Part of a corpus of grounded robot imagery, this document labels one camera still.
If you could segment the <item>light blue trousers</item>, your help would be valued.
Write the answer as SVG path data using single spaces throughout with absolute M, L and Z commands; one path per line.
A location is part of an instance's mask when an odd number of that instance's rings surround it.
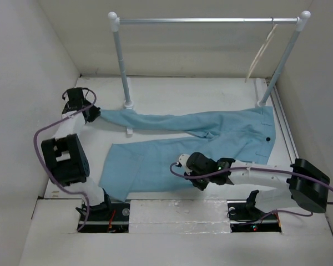
M 104 120 L 123 127 L 151 131 L 183 131 L 187 137 L 114 144 L 106 156 L 99 185 L 125 201 L 131 192 L 166 192 L 191 187 L 171 174 L 170 164 L 181 154 L 200 152 L 267 164 L 276 130 L 269 106 L 240 111 L 211 111 L 181 116 L 142 115 L 133 110 L 103 110 Z

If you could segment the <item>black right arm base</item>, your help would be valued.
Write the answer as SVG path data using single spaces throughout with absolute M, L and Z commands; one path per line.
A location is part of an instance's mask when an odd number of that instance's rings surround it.
M 281 226 L 278 216 L 262 212 L 255 207 L 255 198 L 259 190 L 254 190 L 246 200 L 227 201 L 228 212 L 226 216 L 230 221 L 231 233 L 259 233 L 278 232 Z

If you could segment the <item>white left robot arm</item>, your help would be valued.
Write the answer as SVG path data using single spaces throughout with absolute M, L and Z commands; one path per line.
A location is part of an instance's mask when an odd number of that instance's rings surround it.
M 80 196 L 85 204 L 78 211 L 89 217 L 105 220 L 112 215 L 112 204 L 105 189 L 90 177 L 90 165 L 79 139 L 79 133 L 87 124 L 100 116 L 95 106 L 96 94 L 88 88 L 66 90 L 62 99 L 65 106 L 58 129 L 48 140 L 41 142 L 44 165 L 51 182 L 68 195 Z

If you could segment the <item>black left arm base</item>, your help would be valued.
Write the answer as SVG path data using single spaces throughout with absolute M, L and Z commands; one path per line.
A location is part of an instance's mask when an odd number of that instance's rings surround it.
M 91 211 L 84 223 L 86 206 L 76 208 L 80 214 L 77 231 L 79 233 L 128 233 L 130 203 L 113 202 L 112 210 L 108 214 Z

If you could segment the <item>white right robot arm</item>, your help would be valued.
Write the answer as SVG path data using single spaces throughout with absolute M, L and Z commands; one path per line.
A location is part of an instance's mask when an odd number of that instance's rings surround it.
M 245 211 L 251 218 L 279 208 L 300 207 L 312 213 L 325 213 L 330 178 L 309 161 L 297 158 L 289 167 L 257 165 L 233 158 L 214 161 L 199 152 L 182 154 L 178 166 L 187 180 L 201 191 L 209 183 L 217 185 L 257 185 L 267 191 L 252 191 Z

